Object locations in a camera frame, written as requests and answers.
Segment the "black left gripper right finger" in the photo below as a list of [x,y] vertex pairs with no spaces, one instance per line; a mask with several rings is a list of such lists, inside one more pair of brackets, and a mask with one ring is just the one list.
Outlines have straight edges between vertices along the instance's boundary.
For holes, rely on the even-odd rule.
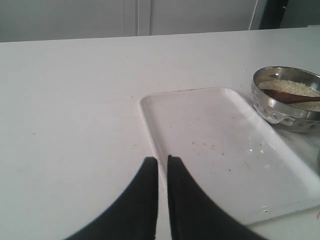
[[167,158],[167,200],[173,240],[264,240],[228,215],[201,189],[182,159]]

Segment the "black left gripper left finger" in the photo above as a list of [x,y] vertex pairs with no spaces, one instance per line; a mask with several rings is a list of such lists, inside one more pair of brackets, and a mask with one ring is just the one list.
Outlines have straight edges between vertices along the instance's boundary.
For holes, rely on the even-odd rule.
[[69,240],[154,240],[158,219],[158,161],[146,157],[123,193]]

